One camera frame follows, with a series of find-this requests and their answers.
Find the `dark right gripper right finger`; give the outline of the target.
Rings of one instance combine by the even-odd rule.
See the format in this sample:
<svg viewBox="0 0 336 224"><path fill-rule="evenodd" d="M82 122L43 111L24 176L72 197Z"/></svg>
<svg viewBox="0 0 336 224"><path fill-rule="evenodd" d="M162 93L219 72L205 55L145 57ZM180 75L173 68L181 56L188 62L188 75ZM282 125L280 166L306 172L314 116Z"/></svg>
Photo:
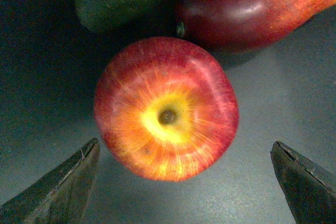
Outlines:
<svg viewBox="0 0 336 224"><path fill-rule="evenodd" d="M280 141L270 156L295 222L335 223L335 174Z"/></svg>

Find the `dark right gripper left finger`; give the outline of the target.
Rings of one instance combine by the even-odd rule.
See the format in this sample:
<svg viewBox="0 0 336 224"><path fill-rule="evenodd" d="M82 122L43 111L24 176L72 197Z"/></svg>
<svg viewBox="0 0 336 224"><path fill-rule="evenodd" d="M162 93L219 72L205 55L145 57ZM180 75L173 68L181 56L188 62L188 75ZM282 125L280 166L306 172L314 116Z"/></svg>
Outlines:
<svg viewBox="0 0 336 224"><path fill-rule="evenodd" d="M99 156L99 141L93 138L1 205L1 223L81 223L96 179Z"/></svg>

